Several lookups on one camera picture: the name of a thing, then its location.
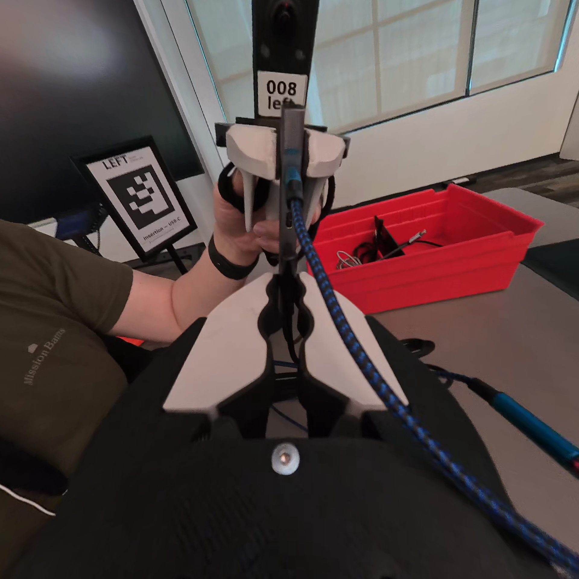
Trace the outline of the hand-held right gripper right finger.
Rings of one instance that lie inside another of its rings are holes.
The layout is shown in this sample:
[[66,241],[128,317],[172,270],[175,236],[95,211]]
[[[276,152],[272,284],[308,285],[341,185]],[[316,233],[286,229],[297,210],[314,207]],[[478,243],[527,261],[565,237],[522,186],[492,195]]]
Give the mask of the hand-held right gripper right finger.
[[[344,345],[322,299],[316,280],[308,273],[299,274],[305,286],[304,303],[313,315],[313,330],[305,342],[305,363],[308,373],[317,381],[344,395],[355,412],[385,410],[383,401],[369,385]],[[337,301],[355,336],[388,386],[407,407],[409,401],[394,371],[382,352],[363,312],[349,299],[336,293]]]

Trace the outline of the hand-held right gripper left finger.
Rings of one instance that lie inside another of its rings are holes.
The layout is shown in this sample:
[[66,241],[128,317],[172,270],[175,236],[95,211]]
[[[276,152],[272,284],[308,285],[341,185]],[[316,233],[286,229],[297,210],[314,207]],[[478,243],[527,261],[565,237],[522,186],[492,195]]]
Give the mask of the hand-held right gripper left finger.
[[216,416],[219,404],[264,374],[268,342],[258,320],[272,280],[272,273],[261,275],[208,315],[163,404],[166,412]]

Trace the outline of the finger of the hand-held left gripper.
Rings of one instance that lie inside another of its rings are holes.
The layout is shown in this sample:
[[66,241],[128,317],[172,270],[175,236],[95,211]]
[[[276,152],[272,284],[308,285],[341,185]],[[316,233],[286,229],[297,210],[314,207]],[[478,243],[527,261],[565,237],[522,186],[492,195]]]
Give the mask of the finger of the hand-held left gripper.
[[253,176],[274,180],[277,171],[277,130],[273,127],[233,125],[226,133],[229,160]]
[[332,177],[342,164],[345,141],[342,137],[306,129],[307,157],[306,176],[308,178]]

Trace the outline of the grey usb hub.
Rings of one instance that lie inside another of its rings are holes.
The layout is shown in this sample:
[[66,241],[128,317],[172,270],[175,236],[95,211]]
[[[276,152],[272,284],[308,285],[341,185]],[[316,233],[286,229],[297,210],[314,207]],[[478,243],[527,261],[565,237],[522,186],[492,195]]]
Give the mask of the grey usb hub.
[[305,109],[291,103],[283,105],[279,132],[279,288],[282,329],[290,344],[293,344],[293,311],[297,292],[297,236],[293,225],[291,202],[303,200],[304,143]]

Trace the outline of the red plastic bin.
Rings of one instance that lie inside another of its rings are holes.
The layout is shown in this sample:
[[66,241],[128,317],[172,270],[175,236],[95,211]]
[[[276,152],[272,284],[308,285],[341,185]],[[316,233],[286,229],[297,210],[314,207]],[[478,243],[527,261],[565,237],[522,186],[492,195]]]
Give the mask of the red plastic bin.
[[[421,232],[399,257],[338,269],[370,243],[378,221],[398,245]],[[315,248],[337,293],[370,315],[506,289],[544,222],[459,185],[428,189],[326,217]]]

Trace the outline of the person's left forearm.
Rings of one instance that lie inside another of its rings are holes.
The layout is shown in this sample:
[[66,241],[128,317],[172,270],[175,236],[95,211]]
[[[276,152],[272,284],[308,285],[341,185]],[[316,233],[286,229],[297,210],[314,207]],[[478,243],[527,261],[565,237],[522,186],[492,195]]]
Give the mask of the person's left forearm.
[[135,271],[125,307],[108,334],[171,343],[244,283],[219,272],[207,251],[176,280]]

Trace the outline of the person's left hand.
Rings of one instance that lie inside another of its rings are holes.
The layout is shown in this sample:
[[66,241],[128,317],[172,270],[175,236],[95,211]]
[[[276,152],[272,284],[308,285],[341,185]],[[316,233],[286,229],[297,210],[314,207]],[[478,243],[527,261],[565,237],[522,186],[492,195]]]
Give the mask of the person's left hand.
[[252,216],[253,229],[245,229],[244,214],[228,203],[218,184],[213,191],[214,243],[218,252],[233,264],[248,266],[263,252],[279,252],[279,219],[267,220],[265,207]]

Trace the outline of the black wristband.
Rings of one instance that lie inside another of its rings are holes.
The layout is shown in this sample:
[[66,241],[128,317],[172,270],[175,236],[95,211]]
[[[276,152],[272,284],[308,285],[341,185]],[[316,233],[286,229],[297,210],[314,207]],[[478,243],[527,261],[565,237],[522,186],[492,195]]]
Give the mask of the black wristband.
[[234,264],[219,252],[215,245],[214,235],[211,236],[207,251],[213,266],[222,276],[230,280],[240,281],[248,278],[259,262],[259,256],[257,256],[251,264]]

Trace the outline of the black bin divider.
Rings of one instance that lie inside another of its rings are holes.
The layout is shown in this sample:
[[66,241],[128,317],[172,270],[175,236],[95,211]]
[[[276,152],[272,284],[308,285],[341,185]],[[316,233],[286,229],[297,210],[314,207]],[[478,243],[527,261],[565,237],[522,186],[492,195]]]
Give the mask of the black bin divider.
[[384,225],[384,220],[375,215],[374,225],[376,260],[403,257],[405,255],[404,251]]

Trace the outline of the black power strip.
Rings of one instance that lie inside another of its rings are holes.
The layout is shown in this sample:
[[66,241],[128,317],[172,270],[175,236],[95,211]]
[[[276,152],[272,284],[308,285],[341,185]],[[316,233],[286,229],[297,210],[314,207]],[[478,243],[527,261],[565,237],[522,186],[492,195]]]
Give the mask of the black power strip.
[[166,264],[166,263],[173,263],[176,264],[173,254],[179,258],[181,262],[191,262],[192,265],[197,263],[203,252],[205,251],[206,246],[203,243],[197,243],[193,245],[187,245],[183,248],[174,248],[173,250],[165,249],[159,252],[154,259],[155,264]]

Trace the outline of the framed marker sign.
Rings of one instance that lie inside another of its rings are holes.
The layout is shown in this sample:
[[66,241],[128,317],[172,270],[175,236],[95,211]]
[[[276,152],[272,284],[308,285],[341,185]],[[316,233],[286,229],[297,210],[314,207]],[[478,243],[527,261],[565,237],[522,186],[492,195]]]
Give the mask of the framed marker sign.
[[185,273],[174,244],[198,226],[153,136],[70,160],[143,263],[167,251]]

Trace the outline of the person's olive shirt torso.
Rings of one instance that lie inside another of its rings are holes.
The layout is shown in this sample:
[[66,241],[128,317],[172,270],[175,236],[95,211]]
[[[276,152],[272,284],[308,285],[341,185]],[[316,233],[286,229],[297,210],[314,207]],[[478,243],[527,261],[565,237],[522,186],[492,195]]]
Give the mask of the person's olive shirt torso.
[[69,477],[127,385],[102,336],[133,271],[1,221],[1,438]]

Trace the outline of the large dark display screen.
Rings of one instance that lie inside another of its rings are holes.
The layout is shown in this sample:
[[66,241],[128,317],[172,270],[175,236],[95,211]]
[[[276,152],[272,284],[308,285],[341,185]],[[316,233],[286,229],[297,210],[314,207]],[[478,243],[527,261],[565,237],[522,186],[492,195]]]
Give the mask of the large dark display screen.
[[176,181],[203,173],[133,1],[1,1],[1,219],[96,199],[71,157],[153,136]]

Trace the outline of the blue electronic device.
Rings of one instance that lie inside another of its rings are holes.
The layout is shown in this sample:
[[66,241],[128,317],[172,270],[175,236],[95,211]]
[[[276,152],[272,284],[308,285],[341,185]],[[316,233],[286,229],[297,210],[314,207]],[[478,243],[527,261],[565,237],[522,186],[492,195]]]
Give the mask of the blue electronic device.
[[106,208],[101,203],[90,203],[56,217],[55,238],[61,241],[75,240],[98,233],[108,217]]

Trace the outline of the dark mat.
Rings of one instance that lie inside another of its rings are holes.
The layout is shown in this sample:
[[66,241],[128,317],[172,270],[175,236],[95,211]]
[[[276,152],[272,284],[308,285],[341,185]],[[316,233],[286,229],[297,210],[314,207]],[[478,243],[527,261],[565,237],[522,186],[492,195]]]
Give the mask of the dark mat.
[[578,239],[530,248],[522,264],[578,300]]

